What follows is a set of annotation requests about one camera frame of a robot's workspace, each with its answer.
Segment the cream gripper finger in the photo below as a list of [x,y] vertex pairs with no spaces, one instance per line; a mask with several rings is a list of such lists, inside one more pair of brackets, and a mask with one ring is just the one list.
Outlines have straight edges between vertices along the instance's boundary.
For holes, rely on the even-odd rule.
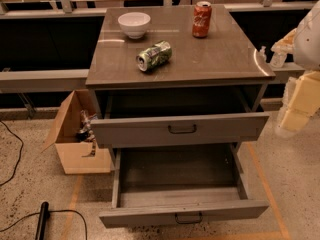
[[299,132],[319,109],[320,72],[310,71],[298,79],[290,77],[279,112],[279,128],[284,132]]
[[278,54],[292,54],[294,52],[294,38],[296,28],[287,33],[282,39],[273,44],[271,50]]

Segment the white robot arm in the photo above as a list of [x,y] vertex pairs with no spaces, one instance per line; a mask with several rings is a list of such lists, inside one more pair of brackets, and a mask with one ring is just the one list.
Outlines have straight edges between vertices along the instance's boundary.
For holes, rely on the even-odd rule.
[[277,118],[276,133],[290,137],[320,109],[320,1],[271,50],[272,67],[281,68],[287,55],[292,54],[294,63],[305,70],[299,78],[289,78]]

